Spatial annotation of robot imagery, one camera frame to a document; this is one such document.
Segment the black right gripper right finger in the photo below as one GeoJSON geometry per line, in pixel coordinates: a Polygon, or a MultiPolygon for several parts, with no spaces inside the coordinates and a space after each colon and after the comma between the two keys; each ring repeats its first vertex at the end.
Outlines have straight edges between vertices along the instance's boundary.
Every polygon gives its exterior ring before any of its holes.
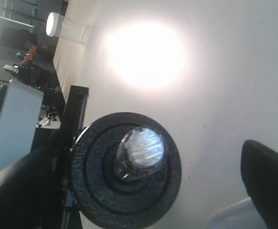
{"type": "Polygon", "coordinates": [[[241,152],[241,177],[246,192],[269,229],[278,229],[278,152],[246,140],[241,152]]]}

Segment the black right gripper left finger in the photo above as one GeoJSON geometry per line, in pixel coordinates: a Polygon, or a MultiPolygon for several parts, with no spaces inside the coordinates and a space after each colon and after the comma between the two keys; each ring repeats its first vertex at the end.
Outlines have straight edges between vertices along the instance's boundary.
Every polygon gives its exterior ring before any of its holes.
{"type": "Polygon", "coordinates": [[[57,156],[37,148],[0,171],[0,229],[59,228],[57,156]]]}

